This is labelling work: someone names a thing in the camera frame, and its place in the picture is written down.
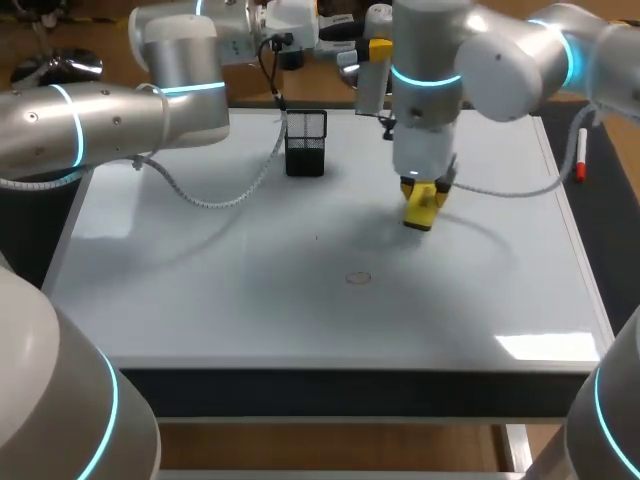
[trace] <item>yellow object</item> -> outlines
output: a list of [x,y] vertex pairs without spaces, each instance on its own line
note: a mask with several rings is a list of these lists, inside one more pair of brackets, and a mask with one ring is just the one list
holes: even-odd
[[[405,192],[405,186],[401,184],[401,188]],[[416,182],[409,194],[407,210],[404,214],[404,225],[417,230],[431,230],[440,209],[436,201],[436,194],[435,184]]]
[[382,62],[391,57],[393,43],[389,40],[374,38],[369,40],[369,61]]
[[400,182],[400,190],[402,190],[402,194],[404,195],[404,198],[409,200],[409,197],[411,196],[411,192],[413,191],[413,184]]
[[436,192],[436,205],[438,205],[438,208],[442,208],[447,199],[447,195],[449,195],[449,193]]

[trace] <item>black cable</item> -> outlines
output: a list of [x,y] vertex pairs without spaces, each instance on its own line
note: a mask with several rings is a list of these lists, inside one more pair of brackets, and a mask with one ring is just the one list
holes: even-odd
[[260,70],[262,70],[262,73],[264,74],[264,77],[267,79],[267,82],[269,82],[269,88],[271,89],[271,94],[272,95],[278,95],[279,94],[278,89],[276,88],[276,86],[274,84],[276,62],[274,61],[274,73],[273,73],[273,77],[274,78],[272,78],[272,76],[270,76],[267,73],[267,69],[264,66],[264,59],[262,58],[262,51],[264,50],[264,47],[269,45],[269,42],[271,42],[274,39],[274,37],[275,37],[275,35],[271,36],[271,37],[267,37],[262,41],[262,43],[260,43],[260,47],[258,47],[258,63],[260,64]]
[[[264,66],[264,59],[262,58],[262,52],[264,51],[264,47],[266,47],[269,42],[271,42],[271,49],[275,53],[273,56],[273,65],[271,67],[271,75],[267,73],[267,69]],[[287,110],[287,105],[284,99],[284,96],[278,91],[278,88],[275,84],[276,79],[276,70],[278,68],[278,54],[282,50],[282,45],[291,45],[293,43],[293,35],[291,33],[285,34],[275,34],[270,37],[265,38],[258,47],[258,63],[260,64],[260,70],[264,74],[267,82],[269,82],[269,88],[271,89],[271,94],[273,95],[273,100],[278,105],[278,108],[282,111]]]

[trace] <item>small circular mark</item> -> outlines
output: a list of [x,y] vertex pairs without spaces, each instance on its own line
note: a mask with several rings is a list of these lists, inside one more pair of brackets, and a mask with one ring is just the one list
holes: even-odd
[[371,283],[371,274],[367,272],[353,272],[347,275],[347,283],[351,285],[366,285]]

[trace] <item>black base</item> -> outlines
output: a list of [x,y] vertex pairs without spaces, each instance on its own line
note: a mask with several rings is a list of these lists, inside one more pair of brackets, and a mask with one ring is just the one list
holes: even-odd
[[287,149],[285,173],[289,177],[321,177],[324,175],[324,149]]

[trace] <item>wooden floor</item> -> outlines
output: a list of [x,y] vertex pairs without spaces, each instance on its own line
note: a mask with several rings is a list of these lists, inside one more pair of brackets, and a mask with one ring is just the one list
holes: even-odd
[[[83,14],[126,17],[143,1],[86,2]],[[486,5],[524,17],[548,4],[543,0],[489,0]],[[575,2],[608,19],[640,18],[637,0]],[[78,45],[95,51],[105,63],[105,81],[135,86],[147,81],[133,61],[126,28],[112,25],[61,26],[51,35],[56,46]],[[35,53],[29,30],[0,25],[0,89],[10,71]],[[265,97],[257,69],[237,67],[225,73],[234,98]],[[353,92],[326,65],[310,64],[279,79],[288,98],[349,100]],[[640,193],[640,135],[617,118],[607,129],[624,168]],[[534,455],[557,426],[529,426]],[[163,468],[171,469],[365,469],[498,471],[504,465],[490,425],[220,425],[165,424],[161,427]]]

